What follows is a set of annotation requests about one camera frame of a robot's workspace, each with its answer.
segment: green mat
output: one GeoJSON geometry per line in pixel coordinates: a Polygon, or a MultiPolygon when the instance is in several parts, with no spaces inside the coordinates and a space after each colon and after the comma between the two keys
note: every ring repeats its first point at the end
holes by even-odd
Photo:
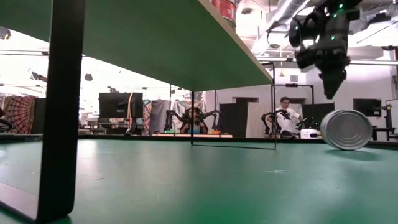
{"type": "MultiPolygon", "coordinates": [[[[48,41],[51,3],[0,1],[0,26],[48,41]]],[[[209,0],[87,0],[84,54],[192,91],[271,83],[209,0]]]]}

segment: white wall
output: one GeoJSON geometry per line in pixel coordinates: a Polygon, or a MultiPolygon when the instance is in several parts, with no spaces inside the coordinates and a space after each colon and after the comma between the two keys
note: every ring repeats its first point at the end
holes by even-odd
{"type": "MultiPolygon", "coordinates": [[[[280,76],[280,69],[275,71],[276,75],[276,84],[286,84],[290,83],[290,75],[298,75],[298,84],[305,85],[306,75],[300,73],[298,69],[283,69],[284,76],[280,76]]],[[[311,103],[311,89],[310,88],[287,88],[284,86],[277,86],[275,89],[276,102],[278,106],[279,100],[286,96],[289,98],[305,98],[311,103]]],[[[250,98],[259,98],[259,102],[271,102],[271,86],[270,85],[261,85],[261,86],[251,86],[244,88],[232,88],[227,90],[217,90],[216,95],[216,109],[218,110],[221,103],[234,103],[234,98],[237,97],[250,97],[250,98]]],[[[205,92],[205,101],[207,111],[214,110],[214,99],[215,93],[214,91],[206,91],[205,92]]],[[[206,125],[211,129],[213,125],[213,117],[208,117],[205,120],[206,125]]]]}
{"type": "MultiPolygon", "coordinates": [[[[378,60],[390,60],[389,52],[378,60]]],[[[377,98],[384,101],[394,98],[394,90],[391,82],[391,75],[395,68],[385,65],[350,65],[346,67],[347,79],[340,86],[333,100],[328,100],[323,94],[323,83],[319,79],[319,71],[313,69],[307,73],[308,85],[314,85],[315,103],[335,102],[336,110],[353,109],[354,98],[377,98]]],[[[369,118],[372,125],[386,127],[385,112],[380,118],[369,118]]],[[[378,140],[385,141],[384,133],[378,134],[378,140]]]]}

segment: black monitor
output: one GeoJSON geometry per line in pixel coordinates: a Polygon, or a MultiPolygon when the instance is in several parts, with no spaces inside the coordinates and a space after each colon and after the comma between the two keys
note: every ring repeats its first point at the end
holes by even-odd
{"type": "Polygon", "coordinates": [[[319,103],[302,105],[303,118],[307,118],[309,122],[320,124],[322,119],[330,112],[335,110],[334,103],[319,103]]]}
{"type": "Polygon", "coordinates": [[[381,99],[354,99],[354,110],[367,117],[381,117],[381,99]]]}
{"type": "MultiPolygon", "coordinates": [[[[100,93],[99,117],[100,118],[127,118],[127,105],[131,93],[100,93]]],[[[142,93],[133,93],[130,111],[131,117],[144,117],[144,102],[142,93]]]]}

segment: tin can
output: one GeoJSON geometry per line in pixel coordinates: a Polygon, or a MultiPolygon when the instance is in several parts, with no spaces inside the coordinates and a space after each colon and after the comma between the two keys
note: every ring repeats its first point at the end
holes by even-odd
{"type": "Polygon", "coordinates": [[[235,0],[210,0],[218,12],[228,21],[230,26],[236,28],[236,2],[235,0]]]}
{"type": "Polygon", "coordinates": [[[336,110],[327,114],[321,122],[323,140],[342,150],[364,147],[372,137],[372,125],[368,118],[355,110],[336,110]]]}

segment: person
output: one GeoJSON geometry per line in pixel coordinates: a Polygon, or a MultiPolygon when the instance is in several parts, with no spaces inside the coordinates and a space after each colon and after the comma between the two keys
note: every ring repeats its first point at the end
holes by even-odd
{"type": "MultiPolygon", "coordinates": [[[[198,115],[200,113],[200,109],[199,108],[193,108],[193,117],[195,119],[198,119],[198,115]]],[[[185,115],[187,118],[191,118],[192,115],[192,111],[191,108],[185,110],[185,115]]],[[[180,133],[181,134],[187,134],[188,132],[190,133],[190,122],[183,122],[180,128],[180,133]]],[[[193,125],[193,132],[195,131],[199,131],[200,134],[207,134],[208,132],[208,128],[206,126],[206,124],[203,122],[203,120],[199,120],[198,122],[195,122],[195,124],[193,125]]]]}
{"type": "MultiPolygon", "coordinates": [[[[302,121],[303,118],[301,115],[294,111],[292,108],[289,108],[290,100],[287,97],[282,97],[280,99],[280,107],[276,108],[276,111],[282,110],[282,112],[277,113],[277,122],[281,128],[281,132],[289,131],[291,133],[296,133],[296,124],[299,121],[302,121]]],[[[268,122],[272,122],[271,117],[267,117],[268,122]]]]}

